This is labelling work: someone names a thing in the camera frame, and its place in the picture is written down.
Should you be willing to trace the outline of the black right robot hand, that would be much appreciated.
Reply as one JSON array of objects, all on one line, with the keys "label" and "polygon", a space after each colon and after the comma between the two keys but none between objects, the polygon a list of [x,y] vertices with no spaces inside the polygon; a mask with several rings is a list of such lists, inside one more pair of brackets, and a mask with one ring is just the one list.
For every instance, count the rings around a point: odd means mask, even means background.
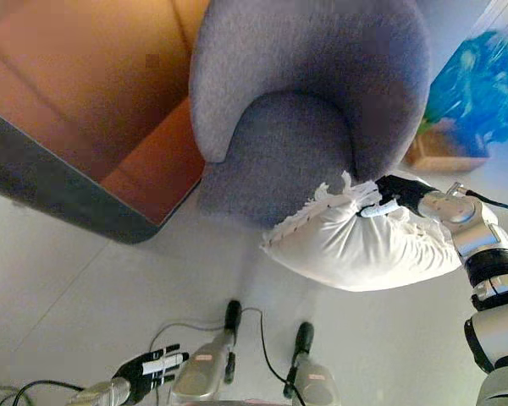
[{"label": "black right robot hand", "polygon": [[388,215],[400,207],[418,213],[417,208],[422,198],[434,191],[432,186],[418,180],[410,180],[395,175],[387,175],[378,179],[375,184],[382,196],[379,203],[363,207],[359,217],[370,218]]}]

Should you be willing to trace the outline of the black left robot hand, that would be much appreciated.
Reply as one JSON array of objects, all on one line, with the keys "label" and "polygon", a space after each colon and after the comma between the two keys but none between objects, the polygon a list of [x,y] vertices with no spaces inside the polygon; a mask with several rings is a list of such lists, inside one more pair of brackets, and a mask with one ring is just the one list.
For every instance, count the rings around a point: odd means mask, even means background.
[{"label": "black left robot hand", "polygon": [[172,381],[172,371],[189,358],[190,354],[181,352],[177,343],[141,354],[122,364],[113,378],[123,378],[130,384],[130,393],[124,404],[137,404],[153,389]]}]

